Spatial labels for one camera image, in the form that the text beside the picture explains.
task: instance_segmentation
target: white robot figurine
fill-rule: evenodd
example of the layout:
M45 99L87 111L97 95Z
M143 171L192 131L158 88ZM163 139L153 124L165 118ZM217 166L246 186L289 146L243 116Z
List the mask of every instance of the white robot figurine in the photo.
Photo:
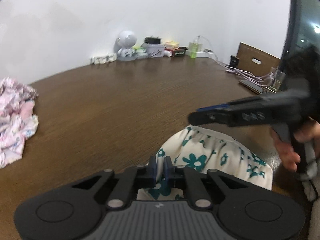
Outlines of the white robot figurine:
M135 50L132 48L137 42L137 37L132 31L123 31L119 34L117 43L121 46L118 50L118 60L129 61L134 60L133 54Z

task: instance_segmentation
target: white cable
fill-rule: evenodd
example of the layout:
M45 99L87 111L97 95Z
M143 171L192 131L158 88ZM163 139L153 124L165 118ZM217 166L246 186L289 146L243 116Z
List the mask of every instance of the white cable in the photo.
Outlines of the white cable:
M226 68L227 69L226 72L239 75L242 78L244 78L245 80L248 80L259 87L268 87L269 85L271 85L273 73L269 73L269 74L264 75L262 77L256 77L255 75L253 75L249 71L245 71L245 70L241 70L241 69L237 69L237 68L234 68L231 66L224 65L223 63L221 63L218 60L218 56L213 52L213 46L212 46L211 42L206 37L199 35L196 38L198 39L198 42L199 42L200 38L203 38L209 43L210 49L211 49L211 51L208 52L209 58L213 59L220 66Z

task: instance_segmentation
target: human hand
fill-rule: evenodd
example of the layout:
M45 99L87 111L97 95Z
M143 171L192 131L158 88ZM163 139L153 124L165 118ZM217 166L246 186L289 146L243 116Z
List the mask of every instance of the human hand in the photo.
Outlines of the human hand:
M297 163L300 162L300 156L294 152L293 147L289 143L282 142L278 134L270 129L271 137L274 141L274 146L279 153L280 160L282 161L283 166L290 170L297 170ZM307 121L301 129L299 129L295 135L295 139L298 142L304 143L314 140L314 150L316 153L316 158L320 154L320 124L317 121L310 120Z

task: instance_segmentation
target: wall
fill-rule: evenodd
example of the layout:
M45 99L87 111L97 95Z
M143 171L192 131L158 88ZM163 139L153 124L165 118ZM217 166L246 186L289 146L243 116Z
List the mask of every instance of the wall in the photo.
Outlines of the wall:
M207 37L228 62L239 42L281 56L290 0L1 0L0 73L25 83L87 65L135 31L187 45Z

